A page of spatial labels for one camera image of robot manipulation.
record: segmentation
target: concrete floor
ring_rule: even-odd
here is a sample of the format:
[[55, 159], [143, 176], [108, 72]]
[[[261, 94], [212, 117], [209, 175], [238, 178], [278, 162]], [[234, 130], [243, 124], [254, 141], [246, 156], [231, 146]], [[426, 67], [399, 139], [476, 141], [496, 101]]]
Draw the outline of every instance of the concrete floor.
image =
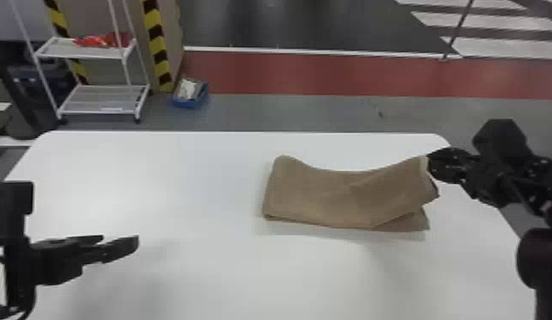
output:
[[[487, 119], [501, 117], [516, 120], [531, 148], [552, 157], [552, 100], [219, 94], [201, 110], [186, 110], [157, 95], [142, 124], [131, 117], [71, 117], [62, 129], [435, 133], [474, 151], [471, 137]], [[8, 151], [0, 160], [0, 180], [22, 153]], [[519, 235], [543, 226], [519, 206], [502, 212]]]

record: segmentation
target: folded towel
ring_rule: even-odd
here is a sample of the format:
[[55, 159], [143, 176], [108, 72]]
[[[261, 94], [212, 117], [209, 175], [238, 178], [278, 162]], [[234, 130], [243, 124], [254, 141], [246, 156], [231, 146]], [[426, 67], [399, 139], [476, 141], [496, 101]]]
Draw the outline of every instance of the folded towel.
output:
[[438, 197], [427, 157], [362, 172], [317, 169], [293, 157], [274, 162], [266, 219], [374, 231], [429, 228], [422, 206]]

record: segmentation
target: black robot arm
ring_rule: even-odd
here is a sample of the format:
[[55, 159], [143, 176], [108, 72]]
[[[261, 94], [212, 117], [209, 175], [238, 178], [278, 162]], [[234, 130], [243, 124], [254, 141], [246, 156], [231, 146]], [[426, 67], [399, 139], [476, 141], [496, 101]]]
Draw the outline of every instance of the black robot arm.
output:
[[447, 183], [459, 184], [473, 198], [502, 208], [522, 203], [549, 226], [532, 229], [521, 239], [517, 253], [522, 281], [536, 290], [536, 319], [552, 320], [552, 160], [529, 149], [514, 121], [490, 120], [474, 137], [479, 155], [457, 148], [429, 154], [429, 172]]
[[37, 285], [58, 285], [83, 274], [92, 263], [108, 263], [132, 254], [138, 237], [101, 243], [103, 236], [67, 237], [30, 243], [25, 235], [26, 215], [33, 210], [31, 182], [0, 183], [0, 263], [3, 265], [6, 303], [0, 319], [29, 317], [36, 304]]

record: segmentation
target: red floor stripe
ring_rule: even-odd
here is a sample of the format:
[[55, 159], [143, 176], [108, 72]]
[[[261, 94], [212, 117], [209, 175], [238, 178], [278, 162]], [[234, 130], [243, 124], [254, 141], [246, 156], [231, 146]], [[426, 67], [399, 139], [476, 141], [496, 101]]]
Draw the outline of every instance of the red floor stripe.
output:
[[187, 52], [215, 94], [552, 99], [552, 61]]

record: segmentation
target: blue bin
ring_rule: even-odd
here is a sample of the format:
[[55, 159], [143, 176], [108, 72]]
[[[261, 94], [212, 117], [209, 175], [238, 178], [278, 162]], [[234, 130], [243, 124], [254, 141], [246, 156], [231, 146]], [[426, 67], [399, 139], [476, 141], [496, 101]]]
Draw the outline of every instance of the blue bin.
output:
[[168, 95], [168, 103], [171, 106], [176, 106], [178, 108], [187, 108], [187, 109], [198, 109], [203, 105], [204, 100], [208, 97], [209, 85], [208, 83], [203, 83], [200, 88], [200, 92], [195, 99], [182, 99], [174, 94]]

